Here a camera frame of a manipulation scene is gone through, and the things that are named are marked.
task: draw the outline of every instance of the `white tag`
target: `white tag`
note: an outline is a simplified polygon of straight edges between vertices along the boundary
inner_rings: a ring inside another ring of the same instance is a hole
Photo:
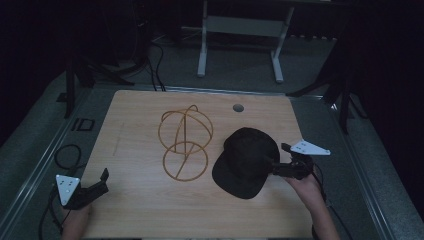
[[[293,152],[305,154],[305,155],[330,155],[330,150],[320,148],[312,143],[309,143],[305,140],[300,140],[300,142],[293,145],[290,150]]]
[[[57,188],[59,190],[60,202],[62,206],[68,204],[72,194],[80,183],[79,178],[73,178],[68,176],[56,175]]]

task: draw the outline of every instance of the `dark background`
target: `dark background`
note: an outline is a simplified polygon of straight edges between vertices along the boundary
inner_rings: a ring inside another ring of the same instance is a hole
[[[199,27],[201,24],[202,1],[153,2],[156,3],[138,1],[148,5],[139,9],[141,18],[154,20],[176,42],[181,25]],[[359,96],[423,217],[424,197],[420,192],[424,184],[421,155],[424,145],[423,4],[418,0],[359,0],[354,7],[345,8],[338,5],[340,2],[333,2],[333,6],[298,5],[289,34],[338,38],[335,51],[342,49],[347,64],[354,66],[352,92]],[[110,8],[102,4],[98,1],[2,1],[0,145],[46,86],[64,71],[70,54],[84,52],[109,64],[126,57],[125,50],[116,49],[113,36],[107,33],[100,9],[109,9],[110,13]],[[217,4],[212,11],[229,11],[228,5],[223,8]],[[279,17],[269,14],[272,9],[263,14]]]

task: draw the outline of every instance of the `wire hat stand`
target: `wire hat stand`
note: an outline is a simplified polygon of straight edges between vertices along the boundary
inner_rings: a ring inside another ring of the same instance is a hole
[[[165,112],[161,117],[158,137],[166,148],[162,164],[168,176],[188,182],[205,173],[208,167],[205,148],[212,140],[213,124],[196,105]]]

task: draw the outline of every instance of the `baseball cap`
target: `baseball cap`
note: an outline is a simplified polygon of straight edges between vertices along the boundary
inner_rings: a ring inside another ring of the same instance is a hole
[[[226,192],[251,199],[272,173],[272,163],[279,162],[277,143],[258,129],[244,127],[225,140],[224,151],[212,169],[212,178]]]

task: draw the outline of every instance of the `gray carpet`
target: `gray carpet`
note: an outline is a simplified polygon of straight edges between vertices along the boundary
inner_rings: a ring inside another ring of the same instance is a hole
[[[314,81],[334,44],[326,40],[289,38],[280,56],[285,82],[277,84],[266,50],[272,46],[272,41],[256,42],[257,50],[252,48],[251,42],[233,44],[226,36],[211,36],[206,76],[198,78],[199,39],[196,35],[187,36],[178,47],[166,38],[156,40],[164,49],[159,74],[169,91],[291,92]],[[150,56],[155,65],[160,56],[159,48],[152,47]],[[55,102],[58,94],[64,91],[64,76],[60,76],[3,145],[0,149],[1,239],[36,238],[54,176],[66,172],[52,162],[55,149],[65,144],[78,144],[82,149],[82,162],[87,161],[113,93],[124,88],[153,90],[148,69],[124,77],[136,85],[124,87],[97,76],[94,89],[78,88],[80,107],[70,119],[63,119],[65,104]],[[325,87],[310,95],[322,95],[323,91]],[[332,150],[331,156],[316,157],[316,161],[324,172],[331,204],[353,239],[423,239],[423,223],[371,123],[351,111],[350,134],[346,136],[336,122],[338,111],[319,98],[305,96],[292,99],[292,102],[302,135]],[[94,119],[93,131],[71,131],[76,118]],[[69,151],[69,154],[61,154],[62,160],[74,161],[75,152]],[[41,169],[39,163],[46,165],[46,171],[39,176],[38,173],[31,175],[34,169]],[[348,239],[336,216],[334,219],[342,239]],[[44,222],[43,233],[44,239],[59,237],[50,217]]]

